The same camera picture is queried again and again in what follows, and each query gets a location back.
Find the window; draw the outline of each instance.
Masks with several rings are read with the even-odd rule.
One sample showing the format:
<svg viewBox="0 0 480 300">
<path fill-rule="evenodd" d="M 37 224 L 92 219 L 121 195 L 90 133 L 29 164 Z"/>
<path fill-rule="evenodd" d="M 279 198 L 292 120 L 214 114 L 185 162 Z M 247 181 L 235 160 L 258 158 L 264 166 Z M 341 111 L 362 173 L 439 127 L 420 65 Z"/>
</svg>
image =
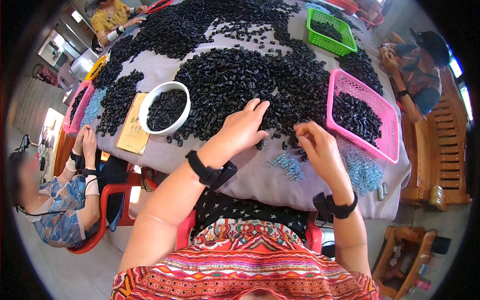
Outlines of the window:
<svg viewBox="0 0 480 300">
<path fill-rule="evenodd" d="M 468 88 L 465 85 L 465 79 L 463 77 L 462 67 L 456 60 L 455 56 L 453 56 L 453 52 L 448 45 L 447 45 L 447 48 L 448 48 L 448 53 L 450 54 L 449 67 L 455 77 L 456 86 L 460 91 L 460 95 L 462 96 L 463 103 L 465 104 L 468 120 L 471 121 L 473 120 L 472 105 L 470 104 L 470 96 L 468 95 Z"/>
<path fill-rule="evenodd" d="M 82 20 L 82 16 L 78 13 L 78 11 L 73 11 L 72 17 L 75 19 L 75 21 L 77 21 L 77 23 L 80 23 Z"/>
<path fill-rule="evenodd" d="M 470 96 L 468 95 L 468 88 L 466 85 L 460 89 L 460 94 L 462 95 L 465 108 L 467 109 L 468 119 L 473 120 L 472 105 L 470 104 Z"/>
<path fill-rule="evenodd" d="M 458 64 L 458 61 L 456 61 L 456 58 L 453 57 L 450 60 L 450 68 L 452 68 L 453 75 L 455 75 L 456 78 L 460 77 L 462 75 L 462 69 L 460 68 L 460 65 Z"/>
</svg>

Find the floral blouse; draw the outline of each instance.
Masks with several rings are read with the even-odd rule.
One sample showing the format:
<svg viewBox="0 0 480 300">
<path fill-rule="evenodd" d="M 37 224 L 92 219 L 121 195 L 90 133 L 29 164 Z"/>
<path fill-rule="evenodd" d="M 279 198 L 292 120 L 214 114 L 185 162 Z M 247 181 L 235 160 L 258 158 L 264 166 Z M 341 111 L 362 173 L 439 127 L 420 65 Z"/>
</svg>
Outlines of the floral blouse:
<svg viewBox="0 0 480 300">
<path fill-rule="evenodd" d="M 48 195 L 50 199 L 33 215 L 45 212 L 66 211 L 64 213 L 43 216 L 27 216 L 34 224 L 40 238 L 52 247 L 73 247 L 98 231 L 99 222 L 91 228 L 84 228 L 80 209 L 85 207 L 85 177 L 76 175 L 62 184 L 55 177 L 42 183 L 38 194 Z"/>
</svg>

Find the left hand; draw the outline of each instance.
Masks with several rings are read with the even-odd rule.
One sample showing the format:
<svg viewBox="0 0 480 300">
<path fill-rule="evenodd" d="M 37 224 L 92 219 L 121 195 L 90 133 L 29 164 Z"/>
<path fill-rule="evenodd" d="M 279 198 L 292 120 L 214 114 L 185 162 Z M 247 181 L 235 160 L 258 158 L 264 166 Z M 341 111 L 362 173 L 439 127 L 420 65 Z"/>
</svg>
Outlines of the left hand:
<svg viewBox="0 0 480 300">
<path fill-rule="evenodd" d="M 82 154 L 83 152 L 84 135 L 85 135 L 85 131 L 87 131 L 87 128 L 89 130 L 92 129 L 92 127 L 90 127 L 90 125 L 87 124 L 84 127 L 82 127 L 82 129 L 80 129 L 80 131 L 78 132 L 77 138 L 75 139 L 75 144 L 73 145 L 73 149 L 72 149 L 75 153 Z"/>
<path fill-rule="evenodd" d="M 382 63 L 385 69 L 387 69 L 392 75 L 398 72 L 398 65 L 392 52 L 383 53 Z"/>
<path fill-rule="evenodd" d="M 135 11 L 136 12 L 139 12 L 139 13 L 144 13 L 147 11 L 147 6 L 146 5 L 142 5 L 142 6 L 138 6 L 137 8 L 135 8 Z"/>
</svg>

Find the black wrist strap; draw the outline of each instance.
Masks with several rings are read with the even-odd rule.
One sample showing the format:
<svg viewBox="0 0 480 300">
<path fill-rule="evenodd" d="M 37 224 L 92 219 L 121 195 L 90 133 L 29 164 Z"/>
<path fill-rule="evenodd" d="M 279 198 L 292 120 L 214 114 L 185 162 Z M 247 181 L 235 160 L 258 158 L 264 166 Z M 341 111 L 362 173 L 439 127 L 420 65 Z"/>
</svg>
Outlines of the black wrist strap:
<svg viewBox="0 0 480 300">
<path fill-rule="evenodd" d="M 205 167 L 197 156 L 197 152 L 191 150 L 186 156 L 190 167 L 200 177 L 200 183 L 205 185 L 211 185 L 215 183 L 221 175 L 220 170 L 216 170 L 210 167 Z"/>
<path fill-rule="evenodd" d="M 352 205 L 336 205 L 332 195 L 325 197 L 324 193 L 320 193 L 313 198 L 313 205 L 324 220 L 329 220 L 329 213 L 334 214 L 337 219 L 346 219 L 357 206 L 357 193 L 353 192 L 353 195 Z"/>
<path fill-rule="evenodd" d="M 82 175 L 87 177 L 88 175 L 95 175 L 96 176 L 96 170 L 90 170 L 90 169 L 83 169 L 82 170 Z"/>
<path fill-rule="evenodd" d="M 82 156 L 73 153 L 73 151 L 70 151 L 70 158 L 75 161 L 75 169 L 79 170 L 82 165 Z"/>
<path fill-rule="evenodd" d="M 403 96 L 406 96 L 406 95 L 408 95 L 408 91 L 407 91 L 407 90 L 403 90 L 403 91 L 398 92 L 398 93 L 396 94 L 396 96 L 399 97 L 399 98 L 401 98 L 401 97 L 403 97 Z"/>
</svg>

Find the wooden bench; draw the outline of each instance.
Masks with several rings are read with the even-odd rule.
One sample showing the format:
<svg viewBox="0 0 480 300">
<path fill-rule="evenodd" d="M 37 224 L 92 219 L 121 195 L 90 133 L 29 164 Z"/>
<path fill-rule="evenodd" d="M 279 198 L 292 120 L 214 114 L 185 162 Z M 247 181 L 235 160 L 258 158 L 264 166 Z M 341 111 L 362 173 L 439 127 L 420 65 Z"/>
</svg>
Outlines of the wooden bench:
<svg viewBox="0 0 480 300">
<path fill-rule="evenodd" d="M 463 165 L 468 115 L 450 70 L 440 76 L 442 95 L 432 112 L 416 124 L 402 116 L 412 172 L 401 201 L 411 205 L 429 202 L 447 211 L 449 204 L 470 202 Z"/>
</svg>

